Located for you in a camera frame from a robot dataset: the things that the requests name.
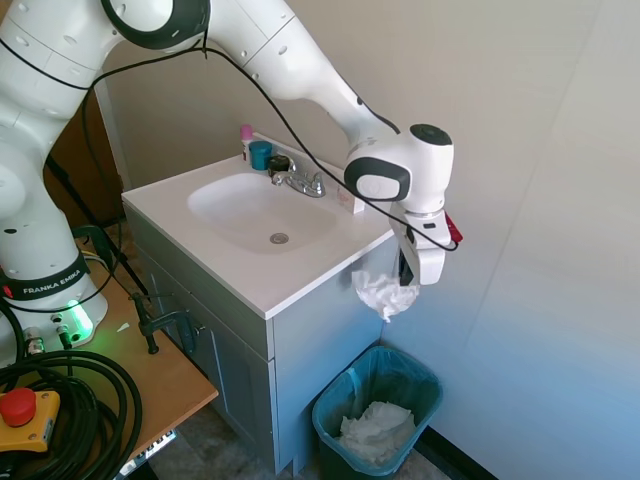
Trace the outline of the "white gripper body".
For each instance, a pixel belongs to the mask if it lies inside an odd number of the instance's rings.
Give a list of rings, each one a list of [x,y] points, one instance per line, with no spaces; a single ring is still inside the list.
[[[390,225],[415,275],[415,285],[436,284],[444,268],[445,247],[449,246],[445,212],[416,215],[392,207],[390,214],[401,220],[391,219]]]

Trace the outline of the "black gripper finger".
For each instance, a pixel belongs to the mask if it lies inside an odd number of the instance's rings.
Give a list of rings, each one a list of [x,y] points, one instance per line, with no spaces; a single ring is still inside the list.
[[[416,284],[415,275],[402,250],[399,250],[398,277],[401,287],[409,287]]]

